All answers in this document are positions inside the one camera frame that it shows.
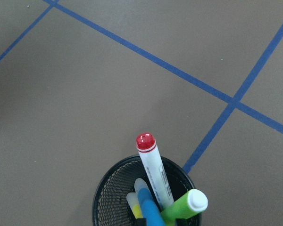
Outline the green highlighter pen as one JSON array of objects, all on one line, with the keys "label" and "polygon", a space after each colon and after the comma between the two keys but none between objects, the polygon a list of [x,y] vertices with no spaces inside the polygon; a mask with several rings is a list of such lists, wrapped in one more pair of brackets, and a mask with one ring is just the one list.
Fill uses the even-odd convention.
[{"label": "green highlighter pen", "polygon": [[191,189],[171,206],[161,212],[167,225],[174,225],[177,219],[190,219],[208,207],[207,196],[198,189]]}]

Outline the yellow highlighter pen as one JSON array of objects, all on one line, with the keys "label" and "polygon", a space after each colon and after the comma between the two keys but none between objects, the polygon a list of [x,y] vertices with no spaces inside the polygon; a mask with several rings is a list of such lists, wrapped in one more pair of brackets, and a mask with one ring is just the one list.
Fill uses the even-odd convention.
[{"label": "yellow highlighter pen", "polygon": [[129,204],[129,207],[130,207],[134,217],[136,219],[143,218],[137,194],[134,193],[134,192],[128,193],[127,196],[126,196],[126,200]]}]

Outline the black mesh pen cup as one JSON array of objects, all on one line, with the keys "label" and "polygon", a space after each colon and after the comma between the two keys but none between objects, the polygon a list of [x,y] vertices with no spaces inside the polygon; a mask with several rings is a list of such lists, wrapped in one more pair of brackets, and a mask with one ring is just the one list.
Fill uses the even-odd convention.
[{"label": "black mesh pen cup", "polygon": [[[195,188],[180,166],[166,157],[161,159],[175,200]],[[95,226],[146,225],[146,220],[134,217],[126,200],[127,194],[135,191],[137,178],[142,178],[150,186],[139,155],[124,158],[110,168],[99,183],[93,199],[92,221]]]}]

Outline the blue highlighter pen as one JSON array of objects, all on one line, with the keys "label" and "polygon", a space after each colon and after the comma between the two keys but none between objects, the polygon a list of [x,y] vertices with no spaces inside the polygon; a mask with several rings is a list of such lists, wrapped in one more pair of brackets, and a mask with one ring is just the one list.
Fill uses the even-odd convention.
[{"label": "blue highlighter pen", "polygon": [[137,193],[142,216],[146,219],[146,225],[165,226],[166,224],[162,219],[147,183],[143,179],[137,178],[134,183],[134,188]]}]

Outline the red capped white marker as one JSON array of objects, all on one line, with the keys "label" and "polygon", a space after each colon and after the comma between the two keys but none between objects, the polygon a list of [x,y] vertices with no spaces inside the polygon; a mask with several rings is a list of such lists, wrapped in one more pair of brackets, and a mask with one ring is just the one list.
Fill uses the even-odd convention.
[{"label": "red capped white marker", "polygon": [[165,210],[174,203],[174,198],[156,139],[151,133],[141,133],[136,138],[136,148],[159,208]]}]

